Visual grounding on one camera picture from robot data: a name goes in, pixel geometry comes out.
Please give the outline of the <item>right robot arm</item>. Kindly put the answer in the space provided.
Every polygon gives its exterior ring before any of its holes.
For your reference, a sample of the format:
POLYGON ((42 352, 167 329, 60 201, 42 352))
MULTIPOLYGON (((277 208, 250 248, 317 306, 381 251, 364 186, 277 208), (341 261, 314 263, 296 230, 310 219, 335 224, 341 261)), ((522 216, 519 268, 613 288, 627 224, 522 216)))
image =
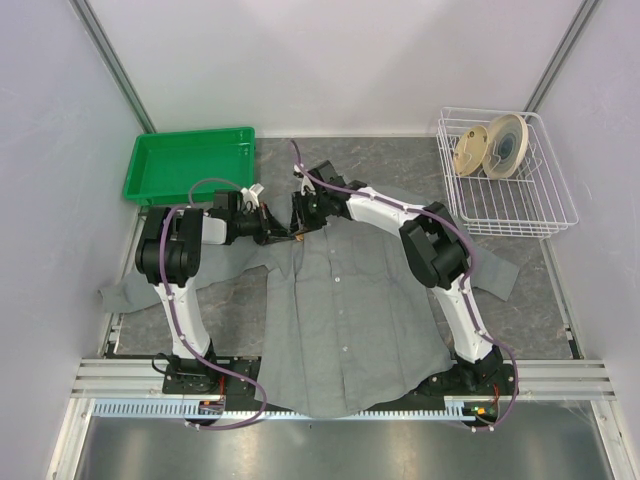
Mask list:
POLYGON ((362 182, 347 184, 328 161, 307 170, 297 159, 294 175, 301 179, 294 209, 302 221, 322 225, 329 216, 342 217, 400 239, 411 273, 434 292, 445 314, 454 340, 454 380, 473 394, 489 387, 503 357, 486 331, 472 293, 471 243, 444 205, 411 204, 362 182))

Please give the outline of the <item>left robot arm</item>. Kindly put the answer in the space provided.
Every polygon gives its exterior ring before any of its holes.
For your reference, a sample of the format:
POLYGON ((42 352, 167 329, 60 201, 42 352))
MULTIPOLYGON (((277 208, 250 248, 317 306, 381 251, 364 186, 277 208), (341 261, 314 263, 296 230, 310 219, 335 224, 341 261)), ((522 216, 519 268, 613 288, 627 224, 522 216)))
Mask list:
POLYGON ((135 266, 159 295, 172 334, 167 380, 185 380, 198 393, 219 382, 213 341, 204 328, 195 291, 203 246, 228 246, 239 238, 258 245, 284 240, 287 229, 260 200, 264 187, 214 193, 209 209, 188 208, 178 214, 153 207, 135 252, 135 266))

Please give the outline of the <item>grey button shirt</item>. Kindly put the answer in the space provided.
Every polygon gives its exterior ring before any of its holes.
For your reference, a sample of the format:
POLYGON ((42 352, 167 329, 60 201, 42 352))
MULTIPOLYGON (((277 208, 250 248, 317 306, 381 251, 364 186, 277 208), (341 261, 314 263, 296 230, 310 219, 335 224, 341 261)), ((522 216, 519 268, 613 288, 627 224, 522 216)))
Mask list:
MULTIPOLYGON (((290 228, 292 195, 270 211, 290 228)), ((481 289, 507 300, 517 266, 470 243, 472 293, 481 289)), ((255 382, 262 404, 316 418, 349 416, 403 396, 456 362, 434 292, 416 280, 400 239, 390 233, 330 216, 320 230, 306 232, 303 242, 258 245, 239 238, 228 246, 203 246, 195 291, 254 267, 267 270, 265 337, 255 382)), ((110 313, 163 307, 136 266, 103 288, 101 297, 110 313)))

